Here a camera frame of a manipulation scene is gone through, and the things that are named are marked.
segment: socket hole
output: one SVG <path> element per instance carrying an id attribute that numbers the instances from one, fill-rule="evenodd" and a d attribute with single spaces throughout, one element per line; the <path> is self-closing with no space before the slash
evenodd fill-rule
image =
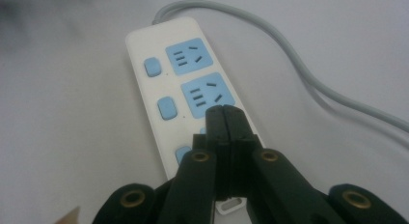
<path id="1" fill-rule="evenodd" d="M 196 104 L 197 107 L 201 106 L 201 105 L 205 105 L 205 101 L 199 102 Z"/>
<path id="2" fill-rule="evenodd" d="M 203 98 L 203 97 L 204 97 L 203 95 L 199 95 L 199 96 L 193 97 L 193 100 L 197 100 L 197 99 Z"/>
<path id="3" fill-rule="evenodd" d="M 138 194 L 138 193 L 129 194 L 129 195 L 125 198 L 126 202 L 128 202 L 128 203 L 136 202 L 136 201 L 138 201 L 138 200 L 140 200 L 140 199 L 141 199 L 141 194 Z"/>
<path id="4" fill-rule="evenodd" d="M 200 90 L 201 90 L 200 88 L 194 89 L 194 90 L 191 90 L 190 93 L 193 94 L 193 93 L 195 93 L 195 92 L 199 92 Z"/>
<path id="5" fill-rule="evenodd" d="M 220 98 L 222 98 L 222 95 L 219 95 L 214 101 L 218 102 L 220 100 Z"/>

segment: power switch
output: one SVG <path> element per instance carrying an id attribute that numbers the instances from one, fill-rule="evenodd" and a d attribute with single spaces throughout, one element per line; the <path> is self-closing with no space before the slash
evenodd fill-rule
<path id="1" fill-rule="evenodd" d="M 159 60 L 157 60 L 156 58 L 148 58 L 147 60 L 145 60 L 144 65 L 149 77 L 155 77 L 162 72 Z"/>
<path id="2" fill-rule="evenodd" d="M 157 107 L 159 108 L 159 112 L 163 120 L 172 120 L 177 116 L 177 108 L 174 100 L 170 97 L 161 98 L 157 102 Z"/>

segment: blue switch button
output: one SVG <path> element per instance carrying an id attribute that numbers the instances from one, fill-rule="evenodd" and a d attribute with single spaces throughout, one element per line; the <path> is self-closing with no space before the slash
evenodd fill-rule
<path id="1" fill-rule="evenodd" d="M 180 164 L 181 160 L 183 159 L 183 156 L 191 150 L 192 149 L 188 146 L 184 146 L 177 149 L 177 151 L 175 152 L 175 155 L 177 156 L 177 163 Z"/>
<path id="2" fill-rule="evenodd" d="M 156 58 L 148 58 L 147 60 L 145 60 L 144 65 L 149 77 L 155 77 L 162 72 L 159 60 L 157 60 Z"/>
<path id="3" fill-rule="evenodd" d="M 160 115 L 162 116 L 163 120 L 172 120 L 177 116 L 177 108 L 172 98 L 161 98 L 157 102 L 157 106 L 159 107 Z"/>

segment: white power strip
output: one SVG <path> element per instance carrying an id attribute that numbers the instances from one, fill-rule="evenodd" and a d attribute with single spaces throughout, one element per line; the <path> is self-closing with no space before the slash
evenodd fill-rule
<path id="1" fill-rule="evenodd" d="M 193 134 L 205 133 L 205 111 L 234 105 L 248 117 L 198 23 L 173 19 L 130 33 L 126 45 L 168 179 L 177 173 Z M 217 203 L 221 214 L 245 206 L 244 198 Z"/>

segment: gray cable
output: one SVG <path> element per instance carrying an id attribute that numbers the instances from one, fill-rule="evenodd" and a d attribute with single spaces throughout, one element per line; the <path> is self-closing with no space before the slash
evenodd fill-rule
<path id="1" fill-rule="evenodd" d="M 268 23 L 266 20 L 246 12 L 244 10 L 237 9 L 224 4 L 219 4 L 211 1 L 204 0 L 186 0 L 172 3 L 163 7 L 159 12 L 157 12 L 152 24 L 157 24 L 165 21 L 165 15 L 174 12 L 176 10 L 182 10 L 187 8 L 207 8 L 212 10 L 221 11 L 227 14 L 233 14 L 237 17 L 240 17 L 248 22 L 258 26 L 262 31 L 264 31 L 268 36 L 273 38 L 277 44 L 283 49 L 286 53 L 286 56 L 289 58 L 294 67 L 298 72 L 304 77 L 304 79 L 314 88 L 316 88 L 320 93 L 326 97 L 344 105 L 349 108 L 355 109 L 367 115 L 370 115 L 374 118 L 382 120 L 392 126 L 396 126 L 406 132 L 409 132 L 409 123 L 401 120 L 398 117 L 390 115 L 384 111 L 371 107 L 369 105 L 363 104 L 359 101 L 353 100 L 351 98 L 345 97 L 340 93 L 332 90 L 331 88 L 324 85 L 320 82 L 306 67 L 306 65 L 298 56 L 297 52 L 294 50 L 289 41 L 280 33 L 273 25 Z"/>

